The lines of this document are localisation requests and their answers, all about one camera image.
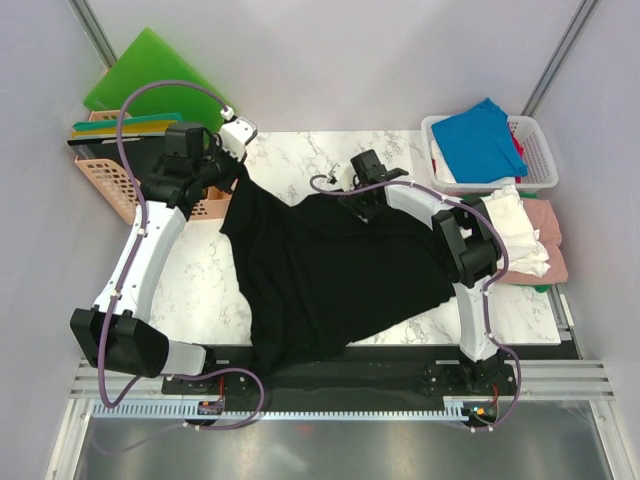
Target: folded clothes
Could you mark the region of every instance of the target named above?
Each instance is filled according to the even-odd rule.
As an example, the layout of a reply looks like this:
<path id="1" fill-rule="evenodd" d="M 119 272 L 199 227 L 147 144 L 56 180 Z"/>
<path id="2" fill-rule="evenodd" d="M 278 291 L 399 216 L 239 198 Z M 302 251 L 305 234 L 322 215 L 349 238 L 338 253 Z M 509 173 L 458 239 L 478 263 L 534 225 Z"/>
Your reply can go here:
<path id="1" fill-rule="evenodd" d="M 444 183 L 457 183 L 455 177 L 453 176 L 453 173 L 451 173 L 451 170 L 447 165 L 444 155 L 442 155 L 442 151 L 438 146 L 438 142 L 436 142 L 435 140 L 431 140 L 431 158 L 433 159 L 433 162 L 434 162 L 434 165 L 433 165 L 434 173 L 436 174 L 436 178 L 438 180 Z M 500 180 L 496 180 L 495 182 L 491 182 L 491 183 L 509 185 L 511 183 L 516 183 L 516 178 L 504 177 L 504 178 L 501 178 Z"/>
<path id="2" fill-rule="evenodd" d="M 496 190 L 482 199 L 491 222 L 500 233 L 509 254 L 509 271 L 542 277 L 549 270 L 549 254 L 538 240 L 515 185 Z M 504 261 L 498 261 L 503 268 Z"/>
<path id="3" fill-rule="evenodd" d="M 458 183 L 527 176 L 527 165 L 511 138 L 507 114 L 488 98 L 431 129 Z"/>
<path id="4" fill-rule="evenodd" d="M 500 282 L 514 285 L 565 283 L 569 279 L 569 272 L 564 263 L 562 252 L 560 252 L 562 234 L 560 233 L 558 219 L 553 211 L 551 202 L 549 202 L 549 200 L 537 200 L 533 198 L 524 198 L 522 201 L 531 225 L 534 229 L 540 231 L 539 240 L 549 253 L 547 263 L 550 265 L 550 268 L 542 277 L 509 271 L 500 279 Z"/>

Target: blue cloth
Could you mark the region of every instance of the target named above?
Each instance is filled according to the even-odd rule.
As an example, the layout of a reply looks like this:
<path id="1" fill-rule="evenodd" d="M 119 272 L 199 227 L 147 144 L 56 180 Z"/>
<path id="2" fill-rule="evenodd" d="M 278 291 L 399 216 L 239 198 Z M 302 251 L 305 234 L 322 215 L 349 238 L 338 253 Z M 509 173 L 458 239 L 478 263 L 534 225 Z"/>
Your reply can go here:
<path id="1" fill-rule="evenodd" d="M 513 145 L 507 114 L 490 99 L 431 126 L 458 183 L 526 177 L 527 165 Z"/>

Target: pink towel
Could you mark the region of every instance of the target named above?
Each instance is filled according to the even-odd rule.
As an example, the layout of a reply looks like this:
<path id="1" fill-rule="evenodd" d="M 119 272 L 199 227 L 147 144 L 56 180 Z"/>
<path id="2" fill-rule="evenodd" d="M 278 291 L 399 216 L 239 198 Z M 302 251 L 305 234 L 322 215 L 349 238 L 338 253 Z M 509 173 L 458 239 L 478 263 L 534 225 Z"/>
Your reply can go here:
<path id="1" fill-rule="evenodd" d="M 534 230 L 540 230 L 540 243 L 549 252 L 548 263 L 551 266 L 543 277 L 527 275 L 519 272 L 507 272 L 500 279 L 500 283 L 510 283 L 514 285 L 548 285 L 554 283 L 564 283 L 569 278 L 569 272 L 564 264 L 564 258 L 560 252 L 562 234 L 558 219 L 553 212 L 549 200 L 537 200 L 533 198 L 523 198 L 524 209 L 527 212 Z"/>

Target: green cutting board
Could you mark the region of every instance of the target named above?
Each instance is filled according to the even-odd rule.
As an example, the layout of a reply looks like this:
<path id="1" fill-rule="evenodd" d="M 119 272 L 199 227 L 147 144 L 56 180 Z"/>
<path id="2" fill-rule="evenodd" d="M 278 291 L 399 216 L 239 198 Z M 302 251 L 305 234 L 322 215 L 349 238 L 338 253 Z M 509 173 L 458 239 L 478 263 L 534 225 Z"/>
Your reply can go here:
<path id="1" fill-rule="evenodd" d="M 116 64 L 89 92 L 90 110 L 118 110 L 137 88 L 158 80 L 186 80 L 218 93 L 151 29 L 145 28 Z M 187 87 L 159 87 L 133 101 L 133 116 L 179 112 L 187 122 L 199 122 L 212 132 L 223 123 L 221 107 L 211 97 Z"/>

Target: green plastic board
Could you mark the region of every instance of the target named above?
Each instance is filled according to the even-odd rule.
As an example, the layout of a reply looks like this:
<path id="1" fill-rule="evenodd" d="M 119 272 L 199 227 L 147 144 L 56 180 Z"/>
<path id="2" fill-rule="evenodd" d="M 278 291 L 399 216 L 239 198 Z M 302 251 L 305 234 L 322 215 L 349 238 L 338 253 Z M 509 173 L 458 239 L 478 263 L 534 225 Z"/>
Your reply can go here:
<path id="1" fill-rule="evenodd" d="M 145 28 L 89 92 L 84 105 L 91 110 L 117 110 L 134 90 L 158 80 L 186 80 L 219 94 L 158 35 Z M 185 121 L 200 122 L 217 132 L 223 123 L 220 110 L 214 99 L 197 90 L 161 87 L 134 100 L 129 113 L 138 117 L 179 112 Z"/>
<path id="2" fill-rule="evenodd" d="M 184 119 L 179 113 L 162 113 L 160 115 L 143 115 L 142 117 L 125 118 L 124 125 L 136 125 L 138 123 L 157 122 L 160 120 L 175 120 L 182 122 Z M 73 129 L 76 132 L 88 132 L 90 130 L 99 130 L 101 128 L 110 128 L 116 126 L 116 120 L 101 120 L 99 122 L 76 122 Z"/>

